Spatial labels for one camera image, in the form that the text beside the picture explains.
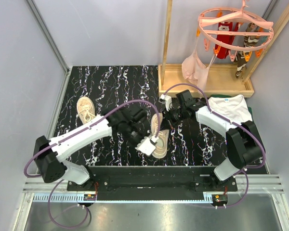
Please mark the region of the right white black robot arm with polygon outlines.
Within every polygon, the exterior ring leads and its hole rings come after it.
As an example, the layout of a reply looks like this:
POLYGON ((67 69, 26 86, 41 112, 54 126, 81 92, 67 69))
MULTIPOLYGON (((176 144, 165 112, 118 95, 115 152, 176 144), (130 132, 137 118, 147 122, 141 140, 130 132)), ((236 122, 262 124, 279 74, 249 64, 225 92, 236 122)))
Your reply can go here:
POLYGON ((244 123, 231 120, 214 112, 208 103, 196 102, 189 90, 176 94, 179 106, 173 107, 170 96, 162 94, 159 102, 165 105, 162 114, 171 127, 181 121, 192 119, 203 124, 226 139, 227 158, 218 165, 209 178, 210 187, 219 191, 226 180, 259 160, 265 154, 257 127, 252 121, 244 123))

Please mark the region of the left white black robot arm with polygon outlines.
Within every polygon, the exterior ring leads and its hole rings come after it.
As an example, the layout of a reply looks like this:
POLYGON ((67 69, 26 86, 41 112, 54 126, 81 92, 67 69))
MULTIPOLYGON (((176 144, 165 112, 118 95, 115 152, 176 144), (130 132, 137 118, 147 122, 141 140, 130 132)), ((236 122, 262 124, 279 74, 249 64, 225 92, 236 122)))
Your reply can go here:
POLYGON ((67 161, 67 158, 88 144, 110 137, 119 132, 130 143, 138 147, 145 133, 138 129, 138 123, 145 121, 147 113, 138 106, 123 107, 103 119, 97 115, 90 122, 58 137, 36 139, 35 164, 45 183, 68 180, 88 191, 94 186, 94 178, 85 166, 67 161))

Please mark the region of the cream shoelace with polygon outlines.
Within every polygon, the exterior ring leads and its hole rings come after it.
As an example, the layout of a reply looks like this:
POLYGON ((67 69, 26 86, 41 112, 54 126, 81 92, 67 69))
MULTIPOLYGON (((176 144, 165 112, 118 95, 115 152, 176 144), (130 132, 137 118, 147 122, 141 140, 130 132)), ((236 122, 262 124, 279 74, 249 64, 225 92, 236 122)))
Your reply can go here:
POLYGON ((160 131, 160 123, 162 122, 163 115, 162 113, 156 113, 152 116, 151 119, 151 132, 153 135, 160 136, 161 131, 160 131))

